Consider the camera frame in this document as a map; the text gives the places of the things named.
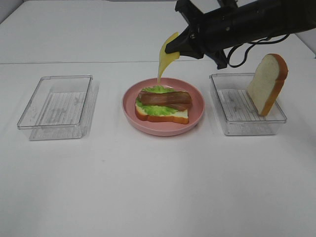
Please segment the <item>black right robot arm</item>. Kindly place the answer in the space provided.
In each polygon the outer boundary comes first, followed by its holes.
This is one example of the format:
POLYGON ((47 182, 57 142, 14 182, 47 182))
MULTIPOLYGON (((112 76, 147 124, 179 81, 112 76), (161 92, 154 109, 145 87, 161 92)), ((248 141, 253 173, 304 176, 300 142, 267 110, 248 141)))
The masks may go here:
POLYGON ((256 0, 238 6, 235 0, 219 1, 220 8, 203 13, 190 0, 179 0, 175 10, 187 28, 166 45, 166 53, 201 59, 205 55, 218 69, 230 65, 232 53, 241 45, 271 44, 271 38, 316 27, 314 0, 256 0))

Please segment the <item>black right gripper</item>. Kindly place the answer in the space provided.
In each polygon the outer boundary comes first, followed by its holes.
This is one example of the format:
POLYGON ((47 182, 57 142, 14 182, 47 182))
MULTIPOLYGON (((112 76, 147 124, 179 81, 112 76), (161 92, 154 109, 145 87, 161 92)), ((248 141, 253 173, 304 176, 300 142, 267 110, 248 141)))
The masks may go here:
POLYGON ((188 26, 167 39, 165 52, 180 52, 195 59, 206 55, 218 69, 224 69, 229 64, 224 49, 284 34, 284 4, 283 0, 257 0, 238 7, 231 0, 228 5, 202 13, 190 0, 179 0, 175 10, 188 26))

